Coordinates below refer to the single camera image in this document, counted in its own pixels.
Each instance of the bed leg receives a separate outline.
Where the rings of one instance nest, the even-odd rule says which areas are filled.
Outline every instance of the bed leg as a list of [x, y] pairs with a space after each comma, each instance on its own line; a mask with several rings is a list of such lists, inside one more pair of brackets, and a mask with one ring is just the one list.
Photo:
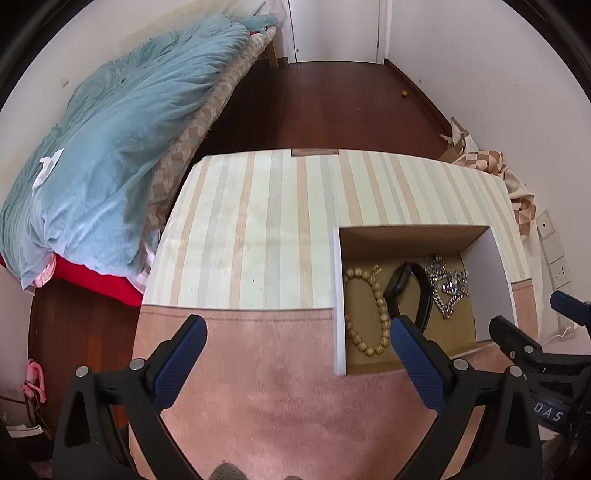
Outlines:
[[267, 52], [267, 59], [269, 60], [269, 67], [271, 69], [276, 69], [279, 67], [279, 62], [277, 61], [277, 53], [275, 52], [275, 43], [271, 40], [271, 43], [267, 45], [265, 49]]

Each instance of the silver chain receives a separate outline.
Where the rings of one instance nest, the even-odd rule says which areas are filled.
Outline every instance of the silver chain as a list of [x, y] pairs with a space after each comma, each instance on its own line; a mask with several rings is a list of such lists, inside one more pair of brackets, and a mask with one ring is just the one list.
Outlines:
[[[453, 308], [456, 303], [462, 298], [468, 296], [468, 276], [463, 270], [456, 270], [454, 273], [447, 270], [443, 257], [435, 255], [435, 257], [427, 257], [427, 266], [425, 272], [431, 284], [431, 293], [435, 305], [445, 319], [451, 318], [453, 315]], [[439, 290], [448, 294], [450, 299], [443, 301], [439, 295]]]

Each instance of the striped tablecloth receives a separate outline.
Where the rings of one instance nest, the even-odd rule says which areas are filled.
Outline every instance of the striped tablecloth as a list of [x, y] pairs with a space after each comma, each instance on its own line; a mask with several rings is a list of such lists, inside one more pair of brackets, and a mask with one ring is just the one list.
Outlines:
[[193, 167], [144, 304], [331, 308], [332, 228], [407, 224], [490, 225], [511, 283], [530, 278], [500, 178], [408, 155], [274, 150], [206, 157]]

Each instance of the box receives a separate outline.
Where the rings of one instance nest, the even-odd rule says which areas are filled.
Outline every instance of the box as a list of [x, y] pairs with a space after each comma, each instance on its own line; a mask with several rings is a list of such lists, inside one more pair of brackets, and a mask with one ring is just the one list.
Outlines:
[[[379, 265], [383, 287], [404, 261], [423, 266], [426, 257], [442, 255], [447, 270], [467, 273], [469, 296], [459, 301], [450, 319], [444, 319], [433, 303], [425, 337], [436, 341], [449, 357], [466, 355], [486, 346], [491, 319], [503, 315], [517, 325], [511, 283], [506, 274], [494, 232], [486, 225], [388, 225], [334, 228], [332, 238], [335, 295], [334, 368], [337, 375], [369, 374], [398, 370], [400, 360], [391, 348], [381, 355], [359, 352], [345, 329], [343, 272]], [[368, 346], [379, 344], [381, 326], [370, 286], [363, 280], [347, 285], [347, 312]], [[401, 296], [400, 312], [414, 321], [420, 289], [414, 277]], [[445, 301], [448, 297], [441, 294]]]

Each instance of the white door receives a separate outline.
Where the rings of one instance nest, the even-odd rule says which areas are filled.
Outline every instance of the white door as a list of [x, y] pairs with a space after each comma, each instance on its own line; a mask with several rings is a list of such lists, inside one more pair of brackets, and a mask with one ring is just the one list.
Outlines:
[[376, 63], [379, 0], [289, 0], [296, 61]]

